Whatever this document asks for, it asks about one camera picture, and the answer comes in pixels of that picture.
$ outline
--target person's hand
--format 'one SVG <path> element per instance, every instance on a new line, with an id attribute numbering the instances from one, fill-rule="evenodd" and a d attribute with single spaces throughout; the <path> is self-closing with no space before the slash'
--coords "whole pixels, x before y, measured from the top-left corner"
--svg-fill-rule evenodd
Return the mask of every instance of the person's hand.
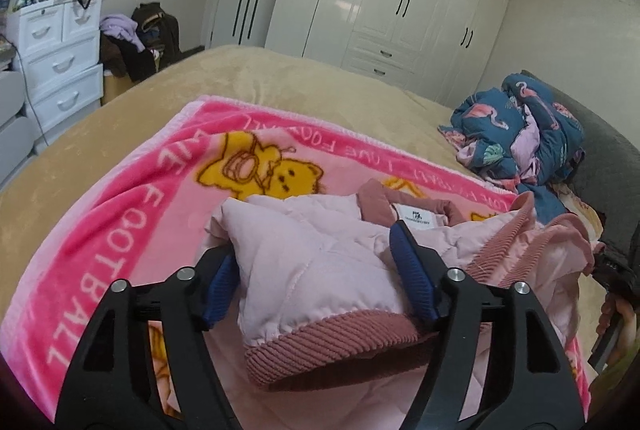
<path id="1" fill-rule="evenodd" d="M 625 321 L 624 327 L 618 342 L 609 359 L 607 365 L 614 365 L 619 362 L 626 353 L 629 352 L 636 340 L 636 331 L 638 330 L 636 313 L 631 307 L 631 304 L 619 296 L 607 294 L 604 304 L 602 305 L 600 320 L 598 320 L 598 327 L 596 332 L 598 336 L 602 336 L 611 323 L 611 318 L 615 312 L 619 312 L 622 315 L 622 319 Z"/>

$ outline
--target clothing label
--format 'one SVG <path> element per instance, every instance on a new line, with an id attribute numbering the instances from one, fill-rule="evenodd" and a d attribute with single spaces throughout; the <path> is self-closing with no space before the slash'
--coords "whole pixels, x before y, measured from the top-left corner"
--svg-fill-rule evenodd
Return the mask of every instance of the clothing label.
<path id="1" fill-rule="evenodd" d="M 398 220 L 404 220 L 409 229 L 430 230 L 438 226 L 435 215 L 429 210 L 414 208 L 406 204 L 394 204 L 393 206 L 398 213 Z"/>

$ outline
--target lavender clothing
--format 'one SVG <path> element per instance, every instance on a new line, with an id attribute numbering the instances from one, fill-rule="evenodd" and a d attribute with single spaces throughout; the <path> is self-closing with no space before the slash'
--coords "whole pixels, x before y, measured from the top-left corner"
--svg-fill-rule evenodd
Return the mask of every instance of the lavender clothing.
<path id="1" fill-rule="evenodd" d="M 138 23 L 124 15 L 107 15 L 100 20 L 100 30 L 107 36 L 126 40 L 135 45 L 139 53 L 146 48 L 136 34 Z"/>
<path id="2" fill-rule="evenodd" d="M 527 124 L 511 145 L 511 155 L 520 171 L 520 179 L 536 184 L 540 170 L 540 161 L 536 157 L 540 148 L 540 130 L 527 105 L 524 105 L 524 114 Z"/>

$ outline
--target cardboard box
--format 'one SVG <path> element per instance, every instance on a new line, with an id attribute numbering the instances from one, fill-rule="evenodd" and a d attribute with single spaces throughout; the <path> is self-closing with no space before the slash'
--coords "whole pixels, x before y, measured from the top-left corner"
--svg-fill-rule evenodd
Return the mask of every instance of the cardboard box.
<path id="1" fill-rule="evenodd" d="M 132 89 L 136 84 L 127 74 L 123 78 L 117 78 L 111 71 L 104 71 L 104 96 L 101 99 L 103 105 L 115 100 L 121 94 Z"/>

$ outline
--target blue gripper pad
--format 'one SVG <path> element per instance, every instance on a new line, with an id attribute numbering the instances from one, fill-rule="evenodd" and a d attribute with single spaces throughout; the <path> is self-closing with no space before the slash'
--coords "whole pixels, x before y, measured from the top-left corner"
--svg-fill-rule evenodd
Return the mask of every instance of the blue gripper pad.
<path id="1" fill-rule="evenodd" d="M 227 255 L 207 290 L 203 319 L 209 329 L 226 316 L 239 283 L 238 263 L 232 254 Z"/>
<path id="2" fill-rule="evenodd" d="M 436 297 L 433 282 L 420 263 L 411 242 L 400 224 L 391 226 L 389 233 L 391 255 L 396 262 L 402 286 L 418 318 L 428 324 L 440 317 L 436 311 Z"/>

